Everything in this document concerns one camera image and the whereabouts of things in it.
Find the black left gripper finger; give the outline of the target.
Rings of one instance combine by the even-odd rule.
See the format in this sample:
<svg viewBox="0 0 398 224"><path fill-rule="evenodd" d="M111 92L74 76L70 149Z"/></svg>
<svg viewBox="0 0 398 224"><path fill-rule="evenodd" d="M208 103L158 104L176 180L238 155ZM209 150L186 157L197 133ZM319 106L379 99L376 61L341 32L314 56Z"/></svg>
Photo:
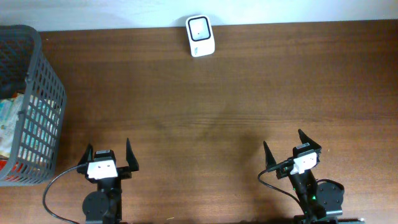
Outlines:
<svg viewBox="0 0 398 224"><path fill-rule="evenodd" d="M139 163L132 151L131 143L129 138L126 139L126 161L131 172L139 170Z"/></svg>
<svg viewBox="0 0 398 224"><path fill-rule="evenodd" d="M81 157L78 165L83 165L86 164L88 162L91 162L93 159L93 146L91 144L87 145L87 148L83 154L83 156Z"/></svg>

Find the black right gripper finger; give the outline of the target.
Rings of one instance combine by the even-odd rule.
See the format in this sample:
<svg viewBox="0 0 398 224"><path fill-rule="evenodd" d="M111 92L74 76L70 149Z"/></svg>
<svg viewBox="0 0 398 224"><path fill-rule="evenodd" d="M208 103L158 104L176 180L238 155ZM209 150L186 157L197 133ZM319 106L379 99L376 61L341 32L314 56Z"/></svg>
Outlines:
<svg viewBox="0 0 398 224"><path fill-rule="evenodd" d="M277 165L277 163L274 159L274 156L272 155L272 152L271 152L269 146L267 145L267 143L265 141L263 141L263 145L264 145L264 152L265 152L266 169L272 170Z"/></svg>
<svg viewBox="0 0 398 224"><path fill-rule="evenodd" d="M302 142L302 144L309 143L309 145L312 147L312 149L321 149L321 145L316 143L314 140L309 138L301 129L298 129L298 135L299 138Z"/></svg>

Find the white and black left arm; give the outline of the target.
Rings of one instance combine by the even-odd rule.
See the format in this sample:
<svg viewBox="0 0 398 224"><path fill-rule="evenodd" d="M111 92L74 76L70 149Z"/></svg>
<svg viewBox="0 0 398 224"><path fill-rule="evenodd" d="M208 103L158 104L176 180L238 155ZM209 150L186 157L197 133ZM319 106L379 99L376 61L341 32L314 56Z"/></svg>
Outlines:
<svg viewBox="0 0 398 224"><path fill-rule="evenodd" d="M81 157L77 172L95 184L97 189L88 194L82 204L86 223L120 223L122 221L121 181L130 179L139 170L130 140L126 140L127 166L118 167L114 151L94 151L89 144Z"/></svg>

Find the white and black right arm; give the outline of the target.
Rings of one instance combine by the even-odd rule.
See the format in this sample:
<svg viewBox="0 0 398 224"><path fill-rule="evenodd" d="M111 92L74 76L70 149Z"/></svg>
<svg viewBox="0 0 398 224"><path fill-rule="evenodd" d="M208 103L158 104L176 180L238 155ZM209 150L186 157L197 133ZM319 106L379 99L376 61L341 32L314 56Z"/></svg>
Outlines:
<svg viewBox="0 0 398 224"><path fill-rule="evenodd" d="M293 217L293 223L364 223L363 218L340 219L345 188L343 184L330 179L316 179L312 169L320 163L322 147L301 129L298 130L301 145L292 149L292 156L278 163L266 142L263 142L266 168L257 179L266 187L294 199L302 215ZM278 179L287 177L295 195L275 187L261 179L261 176L275 172Z"/></svg>

